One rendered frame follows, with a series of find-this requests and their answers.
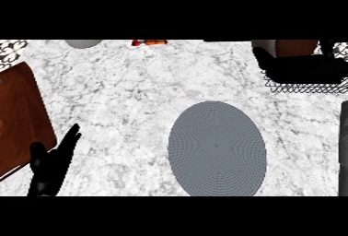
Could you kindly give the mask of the brown wooden cutting board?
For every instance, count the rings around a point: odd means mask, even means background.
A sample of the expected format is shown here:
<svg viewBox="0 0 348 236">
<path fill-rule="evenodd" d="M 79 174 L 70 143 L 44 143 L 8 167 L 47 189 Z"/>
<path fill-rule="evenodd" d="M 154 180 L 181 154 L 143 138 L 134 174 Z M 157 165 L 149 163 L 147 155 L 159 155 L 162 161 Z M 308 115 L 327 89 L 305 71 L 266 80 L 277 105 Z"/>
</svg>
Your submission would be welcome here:
<svg viewBox="0 0 348 236">
<path fill-rule="evenodd" d="M 0 72 L 0 182 L 29 163 L 29 145 L 57 145 L 44 101 L 25 62 Z"/>
</svg>

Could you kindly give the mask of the grey round bowl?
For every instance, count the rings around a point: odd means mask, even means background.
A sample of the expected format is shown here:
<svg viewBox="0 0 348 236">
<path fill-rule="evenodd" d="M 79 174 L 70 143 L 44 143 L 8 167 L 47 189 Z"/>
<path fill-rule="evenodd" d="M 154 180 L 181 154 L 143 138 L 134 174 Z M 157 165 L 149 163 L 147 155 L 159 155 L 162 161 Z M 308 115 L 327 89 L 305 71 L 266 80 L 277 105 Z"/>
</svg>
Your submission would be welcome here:
<svg viewBox="0 0 348 236">
<path fill-rule="evenodd" d="M 100 40 L 66 40 L 64 42 L 75 49 L 87 49 L 94 47 Z"/>
</svg>

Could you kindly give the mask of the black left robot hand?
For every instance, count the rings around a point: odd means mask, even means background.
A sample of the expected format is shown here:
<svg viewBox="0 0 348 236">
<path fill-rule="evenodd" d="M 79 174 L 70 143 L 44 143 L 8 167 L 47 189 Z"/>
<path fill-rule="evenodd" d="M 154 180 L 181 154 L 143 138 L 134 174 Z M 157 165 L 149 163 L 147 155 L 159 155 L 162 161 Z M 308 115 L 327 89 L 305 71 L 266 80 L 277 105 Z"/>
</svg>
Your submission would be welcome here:
<svg viewBox="0 0 348 236">
<path fill-rule="evenodd" d="M 45 150 L 41 142 L 34 142 L 29 145 L 32 179 L 26 193 L 28 196 L 57 195 L 81 137 L 78 130 L 79 126 L 73 124 L 59 146 L 50 151 Z"/>
</svg>

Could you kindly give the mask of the red and orange object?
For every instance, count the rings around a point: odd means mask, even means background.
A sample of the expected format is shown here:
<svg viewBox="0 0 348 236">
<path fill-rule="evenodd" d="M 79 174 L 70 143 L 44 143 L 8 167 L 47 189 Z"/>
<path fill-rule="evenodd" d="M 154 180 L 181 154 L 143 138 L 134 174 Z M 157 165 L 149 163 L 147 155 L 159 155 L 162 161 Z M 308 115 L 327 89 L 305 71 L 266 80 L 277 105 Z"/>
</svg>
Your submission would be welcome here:
<svg viewBox="0 0 348 236">
<path fill-rule="evenodd" d="M 141 46 L 141 45 L 165 45 L 166 44 L 166 40 L 132 40 L 131 41 L 131 46 Z"/>
</svg>

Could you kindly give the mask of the grey oval placemat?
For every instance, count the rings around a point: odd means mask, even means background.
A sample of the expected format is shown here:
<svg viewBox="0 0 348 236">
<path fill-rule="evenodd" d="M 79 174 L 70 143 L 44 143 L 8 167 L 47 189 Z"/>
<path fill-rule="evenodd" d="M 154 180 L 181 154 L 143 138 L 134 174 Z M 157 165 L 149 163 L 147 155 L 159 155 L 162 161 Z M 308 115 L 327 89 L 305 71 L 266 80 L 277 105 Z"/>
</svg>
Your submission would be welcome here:
<svg viewBox="0 0 348 236">
<path fill-rule="evenodd" d="M 172 125 L 168 161 L 191 196 L 252 196 L 266 173 L 265 142 L 252 119 L 233 105 L 191 105 Z"/>
</svg>

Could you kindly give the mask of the brown block in basket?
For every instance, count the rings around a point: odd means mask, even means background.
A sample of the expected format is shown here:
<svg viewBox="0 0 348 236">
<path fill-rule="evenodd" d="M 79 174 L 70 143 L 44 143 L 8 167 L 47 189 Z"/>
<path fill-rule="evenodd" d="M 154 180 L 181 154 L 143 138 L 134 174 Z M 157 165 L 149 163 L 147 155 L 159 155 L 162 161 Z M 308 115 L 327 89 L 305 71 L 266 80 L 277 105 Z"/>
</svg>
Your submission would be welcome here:
<svg viewBox="0 0 348 236">
<path fill-rule="evenodd" d="M 317 44 L 317 40 L 277 40 L 275 56 L 290 57 L 311 55 L 315 50 Z"/>
</svg>

